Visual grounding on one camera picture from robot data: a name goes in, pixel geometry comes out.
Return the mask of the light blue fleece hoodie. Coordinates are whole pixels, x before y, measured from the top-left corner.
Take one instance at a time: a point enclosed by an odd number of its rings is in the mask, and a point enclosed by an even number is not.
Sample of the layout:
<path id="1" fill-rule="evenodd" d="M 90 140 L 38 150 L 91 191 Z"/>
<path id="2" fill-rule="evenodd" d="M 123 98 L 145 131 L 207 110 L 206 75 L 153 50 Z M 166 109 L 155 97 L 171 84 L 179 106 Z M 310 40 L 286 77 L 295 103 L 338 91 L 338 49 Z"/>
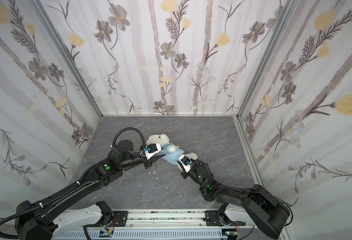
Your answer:
<path id="1" fill-rule="evenodd" d="M 179 158 L 185 153 L 184 150 L 173 144 L 165 144 L 161 147 L 160 155 L 164 155 L 162 159 L 172 165 L 178 166 Z"/>

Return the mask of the white plush teddy bear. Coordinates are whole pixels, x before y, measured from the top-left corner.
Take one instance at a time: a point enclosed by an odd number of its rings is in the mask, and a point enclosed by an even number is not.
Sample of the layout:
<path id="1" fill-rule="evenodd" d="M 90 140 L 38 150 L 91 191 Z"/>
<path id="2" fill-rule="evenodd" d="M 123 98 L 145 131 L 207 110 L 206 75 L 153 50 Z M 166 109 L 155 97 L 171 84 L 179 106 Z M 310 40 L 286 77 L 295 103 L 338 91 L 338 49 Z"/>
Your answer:
<path id="1" fill-rule="evenodd" d="M 146 141 L 146 144 L 147 145 L 160 144 L 162 147 L 165 144 L 171 144 L 171 143 L 170 143 L 169 137 L 167 135 L 161 134 L 161 135 L 151 135 L 148 138 L 148 140 Z M 198 159 L 198 155 L 195 153 L 184 153 L 184 155 L 191 160 L 191 163 Z"/>

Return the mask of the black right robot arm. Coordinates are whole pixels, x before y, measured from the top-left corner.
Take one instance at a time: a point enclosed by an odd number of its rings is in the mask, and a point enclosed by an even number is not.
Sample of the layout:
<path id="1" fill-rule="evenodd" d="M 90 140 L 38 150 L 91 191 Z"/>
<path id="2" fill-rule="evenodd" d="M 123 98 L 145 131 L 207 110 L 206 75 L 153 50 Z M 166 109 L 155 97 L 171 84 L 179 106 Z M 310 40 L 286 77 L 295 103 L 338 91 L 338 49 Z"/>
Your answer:
<path id="1" fill-rule="evenodd" d="M 214 179 L 208 164 L 188 158 L 178 161 L 184 179 L 191 178 L 200 185 L 202 197 L 207 202 L 217 201 L 226 205 L 240 206 L 255 225 L 269 238 L 278 239 L 287 220 L 293 217 L 291 208 L 283 200 L 269 193 L 261 185 L 251 188 L 226 186 Z"/>

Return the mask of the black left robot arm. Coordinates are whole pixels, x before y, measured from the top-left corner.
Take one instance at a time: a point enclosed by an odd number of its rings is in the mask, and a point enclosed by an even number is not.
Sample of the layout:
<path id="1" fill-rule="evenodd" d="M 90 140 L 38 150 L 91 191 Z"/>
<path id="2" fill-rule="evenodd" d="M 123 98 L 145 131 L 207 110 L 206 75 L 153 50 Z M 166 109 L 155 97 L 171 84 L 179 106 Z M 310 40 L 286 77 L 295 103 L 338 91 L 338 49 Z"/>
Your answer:
<path id="1" fill-rule="evenodd" d="M 139 152 L 133 150 L 129 140 L 113 144 L 106 158 L 90 166 L 74 183 L 42 200 L 18 205 L 15 229 L 20 240 L 50 240 L 55 236 L 83 226 L 110 226 L 115 216 L 105 201 L 79 211 L 69 211 L 91 193 L 106 187 L 123 172 L 139 165 L 145 168 L 162 158 L 161 145 L 143 145 Z"/>

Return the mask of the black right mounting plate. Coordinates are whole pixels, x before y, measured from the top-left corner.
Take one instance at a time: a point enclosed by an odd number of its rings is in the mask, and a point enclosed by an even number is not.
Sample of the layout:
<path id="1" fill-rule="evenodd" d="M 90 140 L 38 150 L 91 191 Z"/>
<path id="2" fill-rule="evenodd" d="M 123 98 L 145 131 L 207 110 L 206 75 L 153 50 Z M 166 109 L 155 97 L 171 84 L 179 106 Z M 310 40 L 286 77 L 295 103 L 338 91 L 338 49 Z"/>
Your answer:
<path id="1" fill-rule="evenodd" d="M 205 211 L 204 221 L 208 227 L 222 227 L 225 225 L 225 222 L 221 219 L 218 210 Z"/>

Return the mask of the black mounting plate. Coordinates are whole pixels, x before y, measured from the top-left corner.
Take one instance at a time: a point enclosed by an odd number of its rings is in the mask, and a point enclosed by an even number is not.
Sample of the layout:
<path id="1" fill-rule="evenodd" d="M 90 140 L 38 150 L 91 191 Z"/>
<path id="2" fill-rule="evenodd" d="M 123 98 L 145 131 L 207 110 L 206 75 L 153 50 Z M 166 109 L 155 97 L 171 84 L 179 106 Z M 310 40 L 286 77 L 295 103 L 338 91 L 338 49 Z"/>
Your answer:
<path id="1" fill-rule="evenodd" d="M 204 221 L 208 227 L 222 227 L 225 225 L 225 222 L 221 219 L 218 210 L 205 211 Z"/>
<path id="2" fill-rule="evenodd" d="M 113 211 L 111 227 L 125 227 L 128 217 L 128 211 Z"/>

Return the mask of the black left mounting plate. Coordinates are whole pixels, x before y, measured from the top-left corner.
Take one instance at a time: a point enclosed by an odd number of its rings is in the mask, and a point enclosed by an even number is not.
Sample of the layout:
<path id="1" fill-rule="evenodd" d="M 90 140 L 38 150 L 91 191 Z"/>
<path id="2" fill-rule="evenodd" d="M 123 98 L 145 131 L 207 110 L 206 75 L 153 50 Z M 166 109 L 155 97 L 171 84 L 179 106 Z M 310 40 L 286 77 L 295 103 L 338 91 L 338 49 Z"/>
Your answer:
<path id="1" fill-rule="evenodd" d="M 125 227 L 128 217 L 128 211 L 113 211 L 111 227 Z"/>

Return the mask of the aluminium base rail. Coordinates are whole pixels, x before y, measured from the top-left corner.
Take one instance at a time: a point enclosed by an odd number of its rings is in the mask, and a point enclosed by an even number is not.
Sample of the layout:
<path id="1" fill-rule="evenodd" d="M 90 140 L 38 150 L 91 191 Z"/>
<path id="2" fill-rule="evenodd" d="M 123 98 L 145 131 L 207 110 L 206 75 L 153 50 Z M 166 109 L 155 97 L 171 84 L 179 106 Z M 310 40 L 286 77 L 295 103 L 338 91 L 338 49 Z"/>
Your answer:
<path id="1" fill-rule="evenodd" d="M 255 225 L 242 207 L 223 204 L 219 209 L 213 210 L 218 210 L 221 219 L 225 222 L 224 226 L 234 226 L 236 224 L 242 226 L 246 224 Z M 130 210 L 128 211 L 127 222 L 124 228 L 153 227 L 155 225 L 167 228 L 179 226 L 194 227 L 197 225 L 207 227 L 204 221 L 205 211 L 207 210 Z M 102 210 L 97 205 L 91 205 L 80 210 L 67 210 L 53 221 L 58 227 L 53 235 L 58 236 L 62 233 L 82 228 L 83 226 L 102 229 L 112 228 L 110 226 L 112 218 L 112 210 Z"/>

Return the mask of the aluminium corner post left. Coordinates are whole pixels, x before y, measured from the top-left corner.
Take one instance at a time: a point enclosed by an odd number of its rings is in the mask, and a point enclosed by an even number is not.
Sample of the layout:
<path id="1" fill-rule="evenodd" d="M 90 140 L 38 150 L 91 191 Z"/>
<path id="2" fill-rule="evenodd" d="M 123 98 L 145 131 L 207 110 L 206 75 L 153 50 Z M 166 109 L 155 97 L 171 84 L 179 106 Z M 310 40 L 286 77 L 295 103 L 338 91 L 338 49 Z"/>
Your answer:
<path id="1" fill-rule="evenodd" d="M 66 48 L 62 38 L 60 37 L 59 33 L 55 29 L 54 25 L 52 24 L 49 16 L 47 15 L 45 9 L 43 8 L 43 5 L 41 1 L 32 1 L 28 0 L 29 4 L 31 5 L 34 13 L 36 14 L 37 18 L 39 19 L 40 23 L 46 30 L 48 36 L 52 40 L 55 48 L 59 52 L 61 58 L 65 62 L 66 66 L 69 68 L 70 73 L 73 75 L 77 85 L 79 86 L 80 90 L 84 93 L 86 99 L 92 106 L 92 109 L 94 110 L 96 116 L 98 118 L 102 117 L 103 114 L 97 105 L 96 101 L 94 100 L 89 88 L 87 87 L 85 80 L 83 77 L 80 75 L 80 72 L 78 71 L 75 62 L 73 61 L 70 51 Z"/>

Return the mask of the aluminium corner post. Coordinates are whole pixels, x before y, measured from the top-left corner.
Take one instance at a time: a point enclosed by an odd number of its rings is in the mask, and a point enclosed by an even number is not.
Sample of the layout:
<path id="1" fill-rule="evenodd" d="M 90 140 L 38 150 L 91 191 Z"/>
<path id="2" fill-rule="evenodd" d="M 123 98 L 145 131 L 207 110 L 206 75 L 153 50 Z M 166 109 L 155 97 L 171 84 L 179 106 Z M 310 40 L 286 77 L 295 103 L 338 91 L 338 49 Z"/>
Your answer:
<path id="1" fill-rule="evenodd" d="M 249 84 L 249 87 L 247 91 L 245 92 L 245 97 L 240 105 L 240 109 L 236 115 L 236 119 L 239 119 L 241 115 L 246 111 L 246 107 L 248 103 L 250 102 L 252 95 L 256 91 L 256 87 L 262 77 L 262 74 L 264 73 L 264 70 L 271 59 L 280 38 L 283 35 L 284 29 L 287 26 L 295 8 L 297 5 L 298 1 L 297 0 L 291 0 L 287 1 L 285 7 L 283 8 L 281 12 L 281 16 L 277 21 L 277 24 L 275 26 L 275 30 L 272 33 L 272 36 L 268 42 L 268 45 L 266 49 L 263 52 L 263 55 L 261 57 L 261 60 L 259 62 L 258 67 L 256 68 L 256 72 L 252 78 L 251 83 Z"/>
<path id="2" fill-rule="evenodd" d="M 66 66 L 69 68 L 70 73 L 73 75 L 77 85 L 79 86 L 80 90 L 84 93 L 86 99 L 92 106 L 92 109 L 94 110 L 96 116 L 98 118 L 102 117 L 103 114 L 97 105 L 96 101 L 94 100 L 89 88 L 87 87 L 85 80 L 83 77 L 80 75 L 80 72 L 78 71 L 75 62 L 73 61 L 70 51 L 66 48 L 62 38 L 60 37 L 59 33 L 55 29 L 54 25 L 52 24 L 49 16 L 47 15 L 45 9 L 43 8 L 43 5 L 41 1 L 32 1 L 28 0 L 29 4 L 31 5 L 34 13 L 36 14 L 37 18 L 39 19 L 40 23 L 46 30 L 48 36 L 52 40 L 55 48 L 59 52 L 61 58 L 65 62 Z"/>

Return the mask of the aluminium corner post right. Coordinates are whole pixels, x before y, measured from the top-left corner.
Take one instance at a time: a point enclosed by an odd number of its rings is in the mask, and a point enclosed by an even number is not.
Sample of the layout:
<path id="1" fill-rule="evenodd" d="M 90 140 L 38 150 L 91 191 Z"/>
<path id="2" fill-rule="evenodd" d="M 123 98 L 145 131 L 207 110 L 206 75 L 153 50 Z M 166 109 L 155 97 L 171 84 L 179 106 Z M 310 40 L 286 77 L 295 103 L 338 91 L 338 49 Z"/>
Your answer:
<path id="1" fill-rule="evenodd" d="M 272 36 L 268 42 L 268 45 L 266 49 L 263 52 L 263 55 L 261 57 L 261 60 L 259 62 L 258 67 L 256 68 L 256 72 L 252 78 L 251 83 L 249 84 L 249 87 L 247 91 L 245 92 L 245 97 L 240 105 L 240 109 L 236 115 L 236 119 L 239 119 L 241 115 L 246 111 L 246 107 L 248 103 L 250 102 L 252 95 L 256 91 L 256 87 L 262 77 L 262 74 L 264 73 L 264 70 L 271 59 L 280 38 L 283 35 L 284 29 L 287 26 L 295 8 L 297 5 L 298 1 L 297 0 L 291 0 L 287 1 L 285 7 L 283 8 L 281 12 L 281 16 L 277 21 L 277 24 L 275 26 L 275 30 L 272 33 Z"/>

